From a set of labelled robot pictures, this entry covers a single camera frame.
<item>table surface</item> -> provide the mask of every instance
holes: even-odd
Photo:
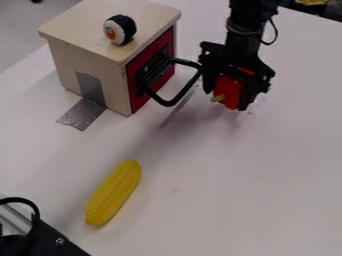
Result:
[[[179,56],[224,40],[225,0],[159,2],[183,11]],[[60,87],[47,46],[32,53],[0,75],[1,192],[34,200],[96,256],[340,255],[342,26],[286,9],[275,22],[261,56],[277,76],[252,114],[196,87],[178,112],[150,101],[80,132],[55,122],[79,96]],[[190,75],[179,69],[163,95]],[[141,163],[141,184],[108,225],[86,226],[87,199],[126,159]]]

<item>gray tape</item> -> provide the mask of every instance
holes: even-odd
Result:
[[[79,131],[86,130],[107,108],[86,98],[77,102],[56,122]]]
[[[99,105],[106,105],[100,79],[80,72],[76,72],[76,77],[84,98],[92,100]]]

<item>gray floor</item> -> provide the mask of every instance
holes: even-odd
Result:
[[[81,0],[0,0],[0,73],[20,61],[45,40],[37,29]]]

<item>white box top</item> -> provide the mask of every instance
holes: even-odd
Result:
[[[125,46],[112,44],[103,32],[104,21],[117,14],[131,17],[137,25],[134,40]],[[146,0],[85,0],[42,25],[39,34],[123,64],[139,54],[180,16],[178,9]]]

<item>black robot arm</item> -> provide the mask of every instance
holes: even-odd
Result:
[[[219,102],[229,108],[245,110],[270,87],[275,72],[259,59],[258,52],[261,43],[273,43],[262,40],[266,22],[273,25],[275,39],[278,35],[272,21],[278,5],[278,0],[231,0],[225,44],[201,43],[203,89],[206,93],[214,91],[214,96],[216,91],[223,93]],[[234,85],[230,91],[232,83],[238,83],[240,89]]]

